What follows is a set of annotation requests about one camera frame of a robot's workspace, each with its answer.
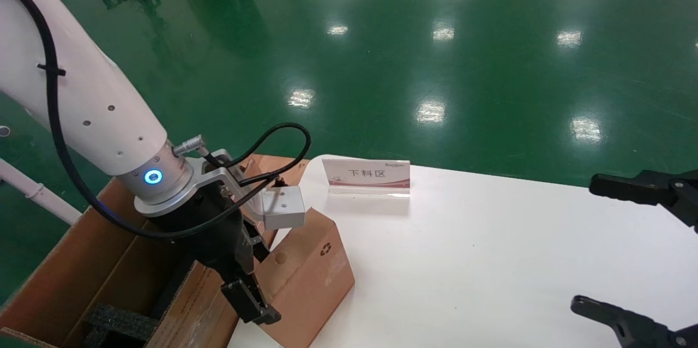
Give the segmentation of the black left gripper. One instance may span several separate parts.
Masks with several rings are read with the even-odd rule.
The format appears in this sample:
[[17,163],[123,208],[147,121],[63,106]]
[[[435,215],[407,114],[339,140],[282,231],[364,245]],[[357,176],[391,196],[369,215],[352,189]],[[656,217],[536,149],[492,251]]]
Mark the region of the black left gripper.
[[197,233],[177,239],[197,261],[214,269],[224,280],[220,291],[244,323],[257,325],[281,321],[281,314],[267,303],[254,275],[254,259],[263,262],[269,248],[257,227],[243,223],[241,208],[220,194],[220,183],[197,190],[181,207],[149,221],[162,232],[190,229],[217,216],[215,224]]

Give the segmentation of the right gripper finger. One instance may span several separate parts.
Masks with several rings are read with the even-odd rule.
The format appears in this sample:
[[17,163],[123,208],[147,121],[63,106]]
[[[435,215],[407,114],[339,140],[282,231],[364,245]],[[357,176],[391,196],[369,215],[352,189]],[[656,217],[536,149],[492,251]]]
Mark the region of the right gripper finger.
[[586,296],[574,296],[571,311],[611,328],[621,347],[697,347],[697,325],[671,330],[630,310]]
[[680,174],[641,171],[635,177],[595,174],[589,191],[640,205],[660,205],[686,226],[697,226],[697,170]]

